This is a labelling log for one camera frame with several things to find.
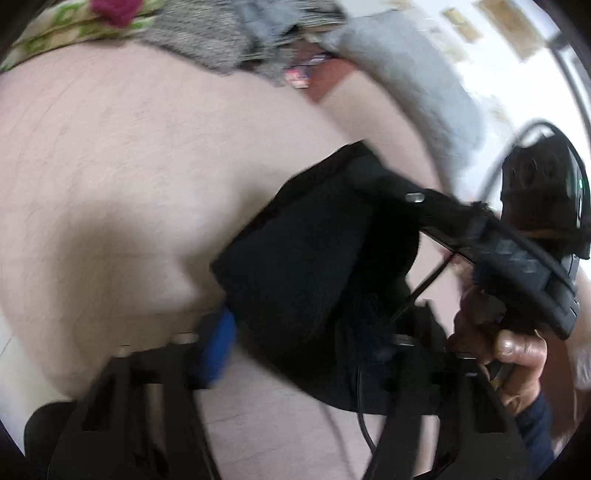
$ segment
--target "hand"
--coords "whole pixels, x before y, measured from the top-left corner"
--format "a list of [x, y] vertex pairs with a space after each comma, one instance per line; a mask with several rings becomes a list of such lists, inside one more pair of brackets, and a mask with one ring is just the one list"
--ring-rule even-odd
[[546, 362], [545, 340], [537, 333], [523, 335], [495, 328], [487, 322], [489, 297], [476, 287], [469, 287], [454, 318], [454, 334], [449, 348], [474, 355], [481, 365], [493, 359], [515, 364], [508, 378], [497, 389], [503, 405], [519, 415], [540, 395], [540, 375]]

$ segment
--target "green patterned fabric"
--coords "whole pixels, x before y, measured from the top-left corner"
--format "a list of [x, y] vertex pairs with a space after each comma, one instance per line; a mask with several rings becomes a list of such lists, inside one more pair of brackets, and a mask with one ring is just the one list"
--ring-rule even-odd
[[0, 64], [0, 72], [40, 53], [100, 38], [127, 38], [154, 24], [153, 13], [165, 0], [144, 0], [137, 16], [125, 28], [108, 24], [90, 7], [90, 0], [66, 0], [44, 10], [32, 20]]

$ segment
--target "person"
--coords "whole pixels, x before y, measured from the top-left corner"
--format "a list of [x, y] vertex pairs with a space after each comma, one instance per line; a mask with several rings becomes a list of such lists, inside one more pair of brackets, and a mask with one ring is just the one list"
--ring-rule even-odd
[[484, 368], [493, 360], [514, 364], [497, 388], [503, 405], [515, 416], [519, 432], [531, 459], [536, 477], [554, 461], [551, 447], [550, 407], [541, 390], [540, 376], [547, 356], [545, 340], [538, 334], [524, 335], [510, 330], [494, 331], [484, 318], [487, 296], [475, 286], [467, 286], [454, 318], [454, 334], [449, 347], [473, 355]]

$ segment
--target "gray cloth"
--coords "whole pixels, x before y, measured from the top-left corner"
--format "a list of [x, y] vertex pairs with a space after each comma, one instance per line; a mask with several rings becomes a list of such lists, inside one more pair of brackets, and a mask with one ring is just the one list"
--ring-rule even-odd
[[321, 45], [386, 88], [420, 132], [444, 187], [454, 192], [483, 140], [483, 121], [441, 53], [398, 11], [354, 18], [325, 34]]
[[303, 30], [344, 23], [333, 0], [167, 0], [142, 37], [220, 73], [246, 64], [283, 83]]
[[167, 0], [142, 38], [219, 73], [237, 69], [249, 46], [231, 0]]

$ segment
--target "sleeve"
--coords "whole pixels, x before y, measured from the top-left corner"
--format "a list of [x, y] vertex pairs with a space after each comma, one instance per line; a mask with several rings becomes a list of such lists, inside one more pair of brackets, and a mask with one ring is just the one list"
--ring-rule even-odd
[[550, 406], [543, 394], [515, 417], [536, 478], [554, 461], [550, 437], [551, 419]]

